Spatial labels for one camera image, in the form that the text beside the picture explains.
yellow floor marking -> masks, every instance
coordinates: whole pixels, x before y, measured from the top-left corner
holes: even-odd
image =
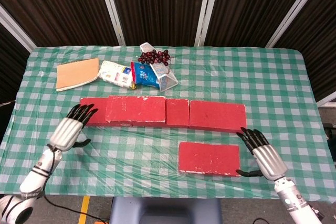
[[[84,196],[82,202],[82,208],[80,209],[81,212],[87,213],[89,208],[90,196]],[[86,215],[80,214],[78,224],[85,224],[86,222]]]

notebook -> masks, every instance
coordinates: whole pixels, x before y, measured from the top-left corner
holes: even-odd
[[[73,89],[97,79],[99,59],[80,60],[57,66],[56,90]]]

green checkered tablecloth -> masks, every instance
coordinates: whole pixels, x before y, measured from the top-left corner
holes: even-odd
[[[157,47],[176,57],[180,84],[160,93],[120,88],[102,80],[56,92],[56,65],[98,57],[130,65],[139,47],[36,48],[30,55],[11,121],[0,146],[0,193],[18,193],[59,121],[83,97],[164,95],[241,103],[247,125],[264,132],[308,200],[336,200],[336,172],[302,55],[289,49]],[[85,148],[63,153],[47,194],[193,198],[277,198],[263,177],[180,174],[182,141],[240,146],[241,168],[257,168],[235,134],[151,127],[86,127]]]

blue snack bag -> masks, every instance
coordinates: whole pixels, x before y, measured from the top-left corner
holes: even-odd
[[[155,88],[160,88],[159,81],[149,65],[138,62],[131,62],[133,82],[135,84],[142,84]]]

white robotic arm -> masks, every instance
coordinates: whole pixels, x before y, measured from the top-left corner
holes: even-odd
[[[79,104],[73,107],[66,118],[57,126],[50,143],[20,186],[21,198],[12,195],[0,195],[1,223],[21,224],[32,214],[36,199],[44,196],[46,183],[62,158],[62,152],[72,147],[84,147],[90,139],[76,142],[81,129],[98,109],[94,104]]]
[[[285,177],[287,167],[265,136],[258,130],[241,129],[245,134],[237,133],[237,135],[256,158],[260,170],[249,173],[237,170],[237,173],[245,177],[264,176],[273,181],[275,191],[296,224],[321,224],[323,214],[310,207],[294,182]]]

